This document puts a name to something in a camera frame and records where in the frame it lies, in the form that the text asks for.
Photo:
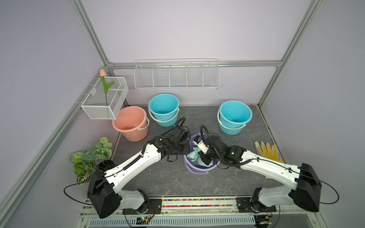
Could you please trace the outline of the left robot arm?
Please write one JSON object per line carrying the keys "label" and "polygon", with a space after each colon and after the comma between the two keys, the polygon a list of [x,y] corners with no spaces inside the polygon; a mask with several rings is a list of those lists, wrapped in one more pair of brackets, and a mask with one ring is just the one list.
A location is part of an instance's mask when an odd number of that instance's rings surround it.
{"label": "left robot arm", "polygon": [[124,186],[150,165],[164,157],[187,155],[191,134],[176,125],[144,144],[142,150],[122,164],[107,171],[97,170],[91,175],[87,197],[99,218],[112,215],[117,209],[146,213],[150,199],[141,189],[125,191]]}

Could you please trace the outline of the purple plastic bucket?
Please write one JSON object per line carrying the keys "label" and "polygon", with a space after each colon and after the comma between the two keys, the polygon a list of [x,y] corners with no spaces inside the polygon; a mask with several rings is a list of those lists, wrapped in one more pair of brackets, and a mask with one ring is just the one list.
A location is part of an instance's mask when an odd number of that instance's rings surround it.
{"label": "purple plastic bucket", "polygon": [[[194,147],[197,147],[194,145],[193,143],[193,139],[196,137],[196,136],[201,136],[200,133],[197,133],[195,135],[193,135],[191,137],[191,139],[189,140],[189,153],[193,150]],[[208,174],[209,171],[212,171],[213,169],[217,168],[217,165],[220,164],[219,161],[214,161],[214,166],[210,167],[210,168],[206,168],[206,167],[201,167],[201,166],[194,166],[186,157],[186,155],[183,157],[183,161],[184,161],[184,164],[185,164],[185,167],[187,168],[187,170],[193,174],[196,174],[196,175],[203,175],[203,174]]]}

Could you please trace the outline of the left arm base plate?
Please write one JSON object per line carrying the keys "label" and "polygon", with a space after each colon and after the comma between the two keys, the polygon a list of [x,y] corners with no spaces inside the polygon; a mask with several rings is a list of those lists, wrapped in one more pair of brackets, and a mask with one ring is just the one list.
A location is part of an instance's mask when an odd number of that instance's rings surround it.
{"label": "left arm base plate", "polygon": [[162,199],[150,199],[148,202],[142,204],[142,206],[136,210],[123,209],[124,215],[137,215],[137,214],[161,214],[162,211]]}

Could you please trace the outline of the light green microfiber cloth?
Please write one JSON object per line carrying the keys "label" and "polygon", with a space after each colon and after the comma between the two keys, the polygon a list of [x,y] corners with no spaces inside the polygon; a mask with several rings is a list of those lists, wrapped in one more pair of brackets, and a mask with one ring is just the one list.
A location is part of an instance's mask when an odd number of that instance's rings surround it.
{"label": "light green microfiber cloth", "polygon": [[194,147],[193,150],[186,157],[194,166],[201,166],[206,168],[214,166],[213,161],[211,161],[208,165],[205,164],[202,161],[199,152],[201,152],[201,149],[199,147]]}

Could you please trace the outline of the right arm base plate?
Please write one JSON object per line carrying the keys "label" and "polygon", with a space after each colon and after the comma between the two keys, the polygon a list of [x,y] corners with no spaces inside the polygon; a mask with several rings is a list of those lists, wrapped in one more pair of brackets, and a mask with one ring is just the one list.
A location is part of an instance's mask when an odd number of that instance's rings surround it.
{"label": "right arm base plate", "polygon": [[236,203],[239,213],[264,213],[276,212],[276,206],[267,207],[258,201],[252,200],[250,197],[237,197]]}

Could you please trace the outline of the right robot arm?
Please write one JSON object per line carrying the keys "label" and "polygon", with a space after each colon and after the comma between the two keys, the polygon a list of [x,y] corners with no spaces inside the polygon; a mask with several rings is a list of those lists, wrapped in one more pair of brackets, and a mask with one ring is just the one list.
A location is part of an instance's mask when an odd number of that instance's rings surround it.
{"label": "right robot arm", "polygon": [[228,167],[259,173],[282,183],[276,188],[256,188],[248,202],[251,211],[258,213],[276,205],[297,205],[309,212],[319,212],[322,184],[312,166],[266,159],[243,147],[227,146],[215,135],[197,136],[193,143],[201,149],[199,155],[205,164],[220,161]]}

